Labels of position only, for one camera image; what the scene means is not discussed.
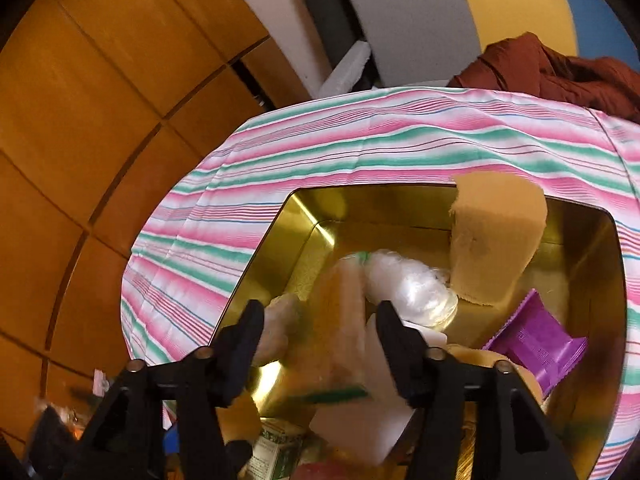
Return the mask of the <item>white foam block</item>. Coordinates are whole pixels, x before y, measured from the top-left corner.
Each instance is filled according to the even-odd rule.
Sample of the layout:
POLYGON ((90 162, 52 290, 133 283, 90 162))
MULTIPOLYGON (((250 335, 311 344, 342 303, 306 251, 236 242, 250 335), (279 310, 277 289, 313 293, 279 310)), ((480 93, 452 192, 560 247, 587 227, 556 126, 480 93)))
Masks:
POLYGON ((375 327, 376 316, 366 325, 366 360, 363 399, 322 405, 309 429, 361 463, 378 466, 405 431, 414 409, 396 390, 375 327))

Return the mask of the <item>grey yellow blue chair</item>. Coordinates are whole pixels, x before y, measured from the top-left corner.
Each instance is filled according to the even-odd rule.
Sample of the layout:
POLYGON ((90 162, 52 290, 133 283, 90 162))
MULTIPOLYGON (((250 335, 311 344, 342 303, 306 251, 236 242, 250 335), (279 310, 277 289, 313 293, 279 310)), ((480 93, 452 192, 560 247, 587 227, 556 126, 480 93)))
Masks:
POLYGON ((350 0, 386 87, 447 82, 490 44, 532 32, 582 58, 638 68, 636 45, 605 0, 350 0))

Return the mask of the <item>black rolled mat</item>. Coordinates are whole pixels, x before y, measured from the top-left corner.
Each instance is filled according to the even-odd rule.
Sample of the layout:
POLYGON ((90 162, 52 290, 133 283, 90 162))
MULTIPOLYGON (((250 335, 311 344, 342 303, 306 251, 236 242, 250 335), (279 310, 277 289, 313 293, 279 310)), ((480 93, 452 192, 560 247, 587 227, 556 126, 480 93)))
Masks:
POLYGON ((331 68, 364 35, 350 0, 303 0, 317 29, 331 68))

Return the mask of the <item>striped pink green tablecloth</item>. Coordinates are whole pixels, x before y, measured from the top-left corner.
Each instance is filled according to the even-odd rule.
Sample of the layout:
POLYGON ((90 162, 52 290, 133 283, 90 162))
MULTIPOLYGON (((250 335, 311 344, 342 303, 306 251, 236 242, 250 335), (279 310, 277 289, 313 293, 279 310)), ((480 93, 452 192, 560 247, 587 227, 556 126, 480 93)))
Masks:
POLYGON ((627 343, 615 418, 592 471, 611 477, 639 431, 639 128, 600 110, 523 93, 398 87, 244 122, 165 195, 132 245, 120 300, 130 356, 164 364, 207 344, 299 188, 447 183, 473 170, 518 174, 613 216, 627 343))

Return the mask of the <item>wooden wardrobe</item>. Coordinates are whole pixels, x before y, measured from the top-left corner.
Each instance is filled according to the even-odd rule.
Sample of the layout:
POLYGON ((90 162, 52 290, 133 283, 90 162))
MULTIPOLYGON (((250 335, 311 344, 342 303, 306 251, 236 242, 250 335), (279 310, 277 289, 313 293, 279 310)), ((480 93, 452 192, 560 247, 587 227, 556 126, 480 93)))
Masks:
POLYGON ((244 0, 2 0, 1 434, 90 410, 155 206, 247 118, 308 99, 244 0))

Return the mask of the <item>green white small carton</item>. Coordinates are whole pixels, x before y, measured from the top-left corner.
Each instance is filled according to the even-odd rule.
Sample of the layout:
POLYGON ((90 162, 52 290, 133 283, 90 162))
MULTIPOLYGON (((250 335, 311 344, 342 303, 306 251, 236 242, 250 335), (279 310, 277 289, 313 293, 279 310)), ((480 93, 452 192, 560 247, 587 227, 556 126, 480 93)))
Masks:
POLYGON ((297 467, 306 430, 285 420, 263 418, 262 430, 246 465, 244 479, 281 480, 297 467))

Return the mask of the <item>gold metal tin tray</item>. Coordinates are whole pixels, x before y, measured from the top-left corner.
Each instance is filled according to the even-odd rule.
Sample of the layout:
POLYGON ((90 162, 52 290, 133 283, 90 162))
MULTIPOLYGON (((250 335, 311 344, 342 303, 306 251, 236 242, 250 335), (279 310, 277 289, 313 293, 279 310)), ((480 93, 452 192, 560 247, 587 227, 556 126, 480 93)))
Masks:
MULTIPOLYGON (((300 188, 271 223, 221 318, 236 322, 247 301, 292 292, 306 299, 323 269, 353 252, 387 249, 433 268, 449 264, 451 184, 369 184, 300 188)), ((615 418, 626 347, 626 278, 608 212, 549 198, 536 254, 510 299, 495 307, 460 301, 446 327, 454 344, 478 348, 498 332, 526 294, 574 337, 588 341, 579 364, 544 410, 579 478, 588 478, 615 418)))

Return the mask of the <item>clear plastic bag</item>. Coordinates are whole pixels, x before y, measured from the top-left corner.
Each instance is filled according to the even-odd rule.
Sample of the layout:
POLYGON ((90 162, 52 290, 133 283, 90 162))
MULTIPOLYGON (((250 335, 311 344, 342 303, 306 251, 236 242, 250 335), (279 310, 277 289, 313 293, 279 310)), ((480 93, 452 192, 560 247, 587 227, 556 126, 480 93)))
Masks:
POLYGON ((458 296, 446 276, 420 260, 389 250, 369 252, 363 278, 370 304, 390 301, 404 321, 443 330, 457 314, 458 296))

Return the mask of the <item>dark red garment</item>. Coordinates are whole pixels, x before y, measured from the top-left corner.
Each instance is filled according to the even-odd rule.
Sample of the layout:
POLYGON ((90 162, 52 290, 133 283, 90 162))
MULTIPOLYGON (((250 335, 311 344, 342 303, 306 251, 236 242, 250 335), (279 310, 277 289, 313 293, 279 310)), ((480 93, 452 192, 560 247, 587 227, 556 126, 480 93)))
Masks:
POLYGON ((639 121, 640 74, 616 58, 580 58, 545 46, 532 32, 490 44, 451 88, 520 92, 639 121))

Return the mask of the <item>purple packet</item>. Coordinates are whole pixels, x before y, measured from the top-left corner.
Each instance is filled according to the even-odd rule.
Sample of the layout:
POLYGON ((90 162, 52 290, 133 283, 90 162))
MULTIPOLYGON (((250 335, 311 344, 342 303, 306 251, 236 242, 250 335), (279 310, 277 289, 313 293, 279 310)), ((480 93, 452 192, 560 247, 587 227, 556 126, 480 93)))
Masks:
POLYGON ((524 366, 546 398, 586 353, 586 337, 570 336, 531 289, 513 314, 483 346, 524 366))

